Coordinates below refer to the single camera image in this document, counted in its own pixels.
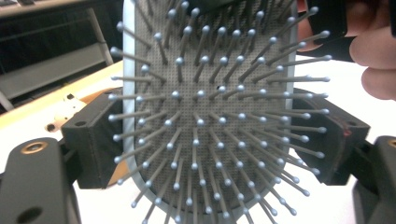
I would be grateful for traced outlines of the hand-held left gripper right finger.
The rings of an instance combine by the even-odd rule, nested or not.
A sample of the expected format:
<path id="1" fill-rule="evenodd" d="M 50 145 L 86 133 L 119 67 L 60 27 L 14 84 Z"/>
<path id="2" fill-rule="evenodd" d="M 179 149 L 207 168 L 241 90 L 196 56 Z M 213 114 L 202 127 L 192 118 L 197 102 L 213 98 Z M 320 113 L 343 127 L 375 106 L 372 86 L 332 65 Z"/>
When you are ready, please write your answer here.
<path id="1" fill-rule="evenodd" d="M 292 126 L 303 127 L 291 132 L 306 135 L 309 141 L 291 142 L 314 152 L 311 155 L 296 150 L 306 165 L 319 170 L 316 178 L 320 183 L 342 186 L 350 175 L 363 180 L 371 178 L 371 164 L 365 154 L 368 124 L 324 98 L 294 99 L 292 108 L 311 115 L 310 119 L 293 119 L 291 122 Z"/>

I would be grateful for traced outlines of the light blue hairbrush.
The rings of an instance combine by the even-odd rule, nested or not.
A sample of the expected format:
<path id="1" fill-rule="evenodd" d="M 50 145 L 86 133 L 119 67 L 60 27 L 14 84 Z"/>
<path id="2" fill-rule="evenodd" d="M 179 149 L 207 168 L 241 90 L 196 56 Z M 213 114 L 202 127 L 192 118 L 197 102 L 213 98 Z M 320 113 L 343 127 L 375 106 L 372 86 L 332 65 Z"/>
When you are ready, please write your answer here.
<path id="1" fill-rule="evenodd" d="M 293 86 L 298 0 L 124 0 L 117 162 L 176 224 L 277 224 L 314 111 Z"/>

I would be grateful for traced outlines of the wooden table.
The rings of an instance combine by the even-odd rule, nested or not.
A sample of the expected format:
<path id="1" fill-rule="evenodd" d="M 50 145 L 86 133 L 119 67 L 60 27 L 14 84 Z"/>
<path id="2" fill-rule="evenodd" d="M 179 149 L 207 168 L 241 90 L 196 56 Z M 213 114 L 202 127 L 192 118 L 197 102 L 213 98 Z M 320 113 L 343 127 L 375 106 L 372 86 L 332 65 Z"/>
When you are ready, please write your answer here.
<path id="1" fill-rule="evenodd" d="M 123 62 L 114 63 L 1 115 L 0 131 L 20 121 L 23 125 L 33 124 L 34 126 L 44 125 L 47 121 L 52 121 L 55 114 L 64 109 L 64 98 L 68 94 L 72 94 L 81 102 L 88 104 L 100 92 L 120 86 L 120 82 L 113 81 L 111 77 L 120 75 L 122 68 Z"/>

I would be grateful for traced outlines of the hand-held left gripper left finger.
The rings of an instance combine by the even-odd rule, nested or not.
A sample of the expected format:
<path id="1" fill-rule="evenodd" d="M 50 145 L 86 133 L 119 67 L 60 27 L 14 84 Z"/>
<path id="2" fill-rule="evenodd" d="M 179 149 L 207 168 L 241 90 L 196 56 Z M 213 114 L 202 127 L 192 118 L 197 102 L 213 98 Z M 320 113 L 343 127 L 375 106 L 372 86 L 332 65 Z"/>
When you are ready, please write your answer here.
<path id="1" fill-rule="evenodd" d="M 122 121 L 108 117 L 122 112 L 122 102 L 108 96 L 119 93 L 121 89 L 102 92 L 62 126 L 65 146 L 78 153 L 81 189 L 105 189 L 116 169 L 114 158 L 122 153 L 122 142 L 114 141 L 113 135 L 121 133 Z"/>

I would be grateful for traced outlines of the white metal stand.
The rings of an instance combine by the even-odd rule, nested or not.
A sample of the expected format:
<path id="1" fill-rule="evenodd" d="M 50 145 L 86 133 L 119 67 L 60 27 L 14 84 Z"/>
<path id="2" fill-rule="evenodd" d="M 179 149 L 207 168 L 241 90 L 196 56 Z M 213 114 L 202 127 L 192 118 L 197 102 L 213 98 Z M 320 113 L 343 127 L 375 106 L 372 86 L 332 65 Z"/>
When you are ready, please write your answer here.
<path id="1" fill-rule="evenodd" d="M 83 71 L 113 64 L 119 5 L 54 0 L 0 7 L 0 107 Z"/>

